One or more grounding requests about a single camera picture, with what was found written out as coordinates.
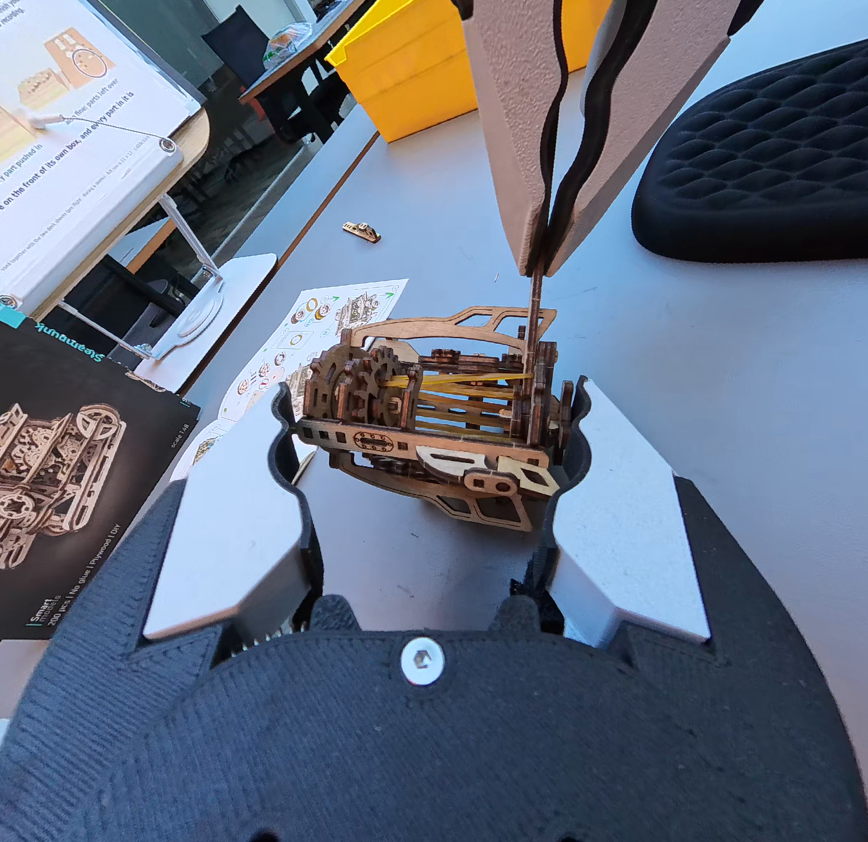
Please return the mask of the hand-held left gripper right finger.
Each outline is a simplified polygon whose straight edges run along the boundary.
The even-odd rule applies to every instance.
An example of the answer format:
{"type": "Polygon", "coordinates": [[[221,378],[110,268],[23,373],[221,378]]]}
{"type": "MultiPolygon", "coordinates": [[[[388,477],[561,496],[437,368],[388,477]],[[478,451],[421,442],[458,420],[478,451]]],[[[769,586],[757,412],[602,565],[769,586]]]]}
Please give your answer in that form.
{"type": "Polygon", "coordinates": [[[710,637],[669,464],[592,381],[579,430],[590,470],[555,506],[548,590],[566,637],[605,647],[625,621],[692,642],[710,637]]]}

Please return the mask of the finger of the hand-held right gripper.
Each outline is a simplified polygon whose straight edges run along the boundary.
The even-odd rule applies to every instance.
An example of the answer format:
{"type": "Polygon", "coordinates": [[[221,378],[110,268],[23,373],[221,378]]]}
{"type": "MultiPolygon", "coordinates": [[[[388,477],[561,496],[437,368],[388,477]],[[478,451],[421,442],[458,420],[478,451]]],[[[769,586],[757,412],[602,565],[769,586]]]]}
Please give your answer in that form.
{"type": "Polygon", "coordinates": [[[729,43],[742,0],[613,0],[587,67],[580,148],[558,187],[546,272],[590,233],[729,43]]]}
{"type": "Polygon", "coordinates": [[[548,227],[565,92],[562,0],[462,0],[462,27],[497,205],[518,270],[531,275],[548,227]]]}

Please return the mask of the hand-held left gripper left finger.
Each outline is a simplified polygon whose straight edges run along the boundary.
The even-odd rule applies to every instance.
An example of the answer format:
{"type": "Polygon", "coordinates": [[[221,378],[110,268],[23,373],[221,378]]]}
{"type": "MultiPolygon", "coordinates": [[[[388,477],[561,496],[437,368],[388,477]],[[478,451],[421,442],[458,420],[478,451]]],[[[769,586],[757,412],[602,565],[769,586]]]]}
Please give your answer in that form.
{"type": "Polygon", "coordinates": [[[285,384],[192,467],[143,629],[147,640],[230,625],[242,644],[274,639],[322,594],[311,513],[285,384]]]}

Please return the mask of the thin wooden model part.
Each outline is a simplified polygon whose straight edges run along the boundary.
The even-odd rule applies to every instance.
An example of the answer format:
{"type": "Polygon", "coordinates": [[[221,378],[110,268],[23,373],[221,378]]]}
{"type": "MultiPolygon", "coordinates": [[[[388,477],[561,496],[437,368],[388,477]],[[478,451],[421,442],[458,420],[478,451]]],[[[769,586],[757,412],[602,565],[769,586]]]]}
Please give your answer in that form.
{"type": "Polygon", "coordinates": [[[526,331],[526,351],[524,358],[524,393],[527,403],[527,444],[538,444],[538,431],[535,430],[534,416],[534,389],[533,384],[537,365],[537,332],[539,325],[539,310],[541,305],[542,283],[544,277],[544,264],[536,262],[531,276],[530,294],[528,299],[528,325],[526,331]]]}

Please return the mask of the wooden mechanical model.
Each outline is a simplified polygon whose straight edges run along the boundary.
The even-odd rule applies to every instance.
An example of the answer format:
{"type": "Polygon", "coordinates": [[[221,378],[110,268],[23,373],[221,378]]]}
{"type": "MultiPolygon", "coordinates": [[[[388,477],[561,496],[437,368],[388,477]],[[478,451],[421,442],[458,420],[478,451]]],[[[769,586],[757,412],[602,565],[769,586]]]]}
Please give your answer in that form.
{"type": "Polygon", "coordinates": [[[527,444],[526,327],[499,331],[516,307],[472,306],[345,328],[311,363],[299,439],[332,468],[448,516],[509,530],[537,528],[559,490],[574,385],[553,392],[557,316],[539,310],[533,384],[538,444],[527,444]]]}

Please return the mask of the black model kit box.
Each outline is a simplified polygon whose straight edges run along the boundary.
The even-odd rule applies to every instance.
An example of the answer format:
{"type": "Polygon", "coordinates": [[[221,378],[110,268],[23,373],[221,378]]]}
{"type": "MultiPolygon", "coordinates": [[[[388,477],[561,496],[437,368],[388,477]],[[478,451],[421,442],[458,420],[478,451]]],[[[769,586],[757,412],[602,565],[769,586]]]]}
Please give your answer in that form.
{"type": "Polygon", "coordinates": [[[10,310],[1,409],[1,637],[48,640],[200,410],[10,310]]]}

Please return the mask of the yellow plastic bin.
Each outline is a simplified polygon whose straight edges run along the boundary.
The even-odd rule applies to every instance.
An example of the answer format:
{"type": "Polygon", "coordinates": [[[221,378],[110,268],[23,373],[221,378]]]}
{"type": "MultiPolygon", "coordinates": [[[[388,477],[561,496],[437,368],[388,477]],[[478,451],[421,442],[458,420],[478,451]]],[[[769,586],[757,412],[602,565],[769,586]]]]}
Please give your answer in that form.
{"type": "MultiPolygon", "coordinates": [[[[612,0],[562,0],[565,88],[612,0]]],[[[476,108],[462,20],[450,0],[377,0],[328,56],[387,142],[476,108]]]]}

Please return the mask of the black padded wrist rest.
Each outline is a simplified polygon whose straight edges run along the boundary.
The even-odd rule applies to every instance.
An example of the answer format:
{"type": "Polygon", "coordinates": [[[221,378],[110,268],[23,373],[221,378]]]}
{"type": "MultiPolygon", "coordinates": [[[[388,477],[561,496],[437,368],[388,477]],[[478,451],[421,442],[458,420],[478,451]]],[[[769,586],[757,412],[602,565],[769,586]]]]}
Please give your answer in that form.
{"type": "Polygon", "coordinates": [[[635,239],[709,263],[867,255],[867,41],[771,67],[681,114],[646,164],[635,239]]]}

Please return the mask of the wooden side table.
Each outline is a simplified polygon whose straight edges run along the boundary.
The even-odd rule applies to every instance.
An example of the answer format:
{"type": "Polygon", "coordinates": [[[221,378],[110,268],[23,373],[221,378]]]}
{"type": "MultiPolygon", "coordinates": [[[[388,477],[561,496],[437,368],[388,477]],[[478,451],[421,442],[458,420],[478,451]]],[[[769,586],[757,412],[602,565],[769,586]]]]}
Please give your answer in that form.
{"type": "Polygon", "coordinates": [[[322,115],[318,107],[311,101],[302,82],[302,75],[327,43],[335,36],[341,37],[340,29],[352,24],[356,14],[364,12],[367,1],[376,0],[343,0],[336,2],[331,11],[319,22],[315,23],[312,33],[299,45],[298,50],[285,59],[280,65],[268,70],[255,80],[255,83],[245,91],[240,103],[249,104],[255,99],[265,106],[265,96],[277,97],[280,90],[291,88],[298,103],[298,108],[305,120],[320,139],[325,143],[333,134],[331,123],[322,115]]]}

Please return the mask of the assembly instruction booklet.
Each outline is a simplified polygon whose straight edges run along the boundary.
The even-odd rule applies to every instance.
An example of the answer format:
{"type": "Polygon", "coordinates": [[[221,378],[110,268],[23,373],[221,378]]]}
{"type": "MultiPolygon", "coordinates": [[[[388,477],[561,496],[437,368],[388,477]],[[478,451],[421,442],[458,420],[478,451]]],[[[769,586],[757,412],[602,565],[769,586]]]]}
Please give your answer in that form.
{"type": "Polygon", "coordinates": [[[190,443],[171,479],[185,478],[211,446],[278,383],[287,384],[292,412],[299,417],[310,362],[338,344],[343,329],[384,321],[407,282],[407,279],[387,279],[299,294],[277,329],[233,380],[217,419],[190,443]]]}

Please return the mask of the clear plastic bag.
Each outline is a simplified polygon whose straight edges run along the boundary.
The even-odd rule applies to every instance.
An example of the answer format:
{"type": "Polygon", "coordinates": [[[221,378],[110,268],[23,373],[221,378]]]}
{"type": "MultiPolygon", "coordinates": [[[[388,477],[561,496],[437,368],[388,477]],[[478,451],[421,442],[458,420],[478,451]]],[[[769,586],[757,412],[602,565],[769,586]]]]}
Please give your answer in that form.
{"type": "Polygon", "coordinates": [[[291,23],[273,35],[266,44],[263,54],[263,65],[272,70],[298,53],[313,33],[310,23],[291,23]]]}

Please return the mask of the black office chair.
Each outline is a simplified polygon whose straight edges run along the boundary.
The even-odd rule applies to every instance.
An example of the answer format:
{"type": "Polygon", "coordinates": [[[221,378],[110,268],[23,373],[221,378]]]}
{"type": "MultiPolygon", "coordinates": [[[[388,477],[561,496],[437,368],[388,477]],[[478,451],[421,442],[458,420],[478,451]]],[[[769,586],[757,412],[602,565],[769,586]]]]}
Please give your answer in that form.
{"type": "MultiPolygon", "coordinates": [[[[266,73],[264,54],[268,36],[256,25],[242,6],[202,39],[225,65],[240,79],[245,89],[266,73]]],[[[349,90],[342,79],[331,73],[325,76],[309,94],[302,81],[310,60],[297,66],[257,95],[266,118],[283,142],[300,141],[315,133],[320,142],[332,135],[332,123],[340,124],[340,108],[349,90]]]]}

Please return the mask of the white task instruction sheet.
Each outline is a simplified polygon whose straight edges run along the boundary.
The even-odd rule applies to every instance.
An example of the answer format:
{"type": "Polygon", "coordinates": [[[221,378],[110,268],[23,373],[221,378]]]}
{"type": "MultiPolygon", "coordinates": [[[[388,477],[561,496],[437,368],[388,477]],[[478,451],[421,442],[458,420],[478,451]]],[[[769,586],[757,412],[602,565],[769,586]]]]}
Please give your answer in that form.
{"type": "Polygon", "coordinates": [[[1,293],[35,317],[179,174],[201,97],[97,0],[1,17],[1,293]]]}

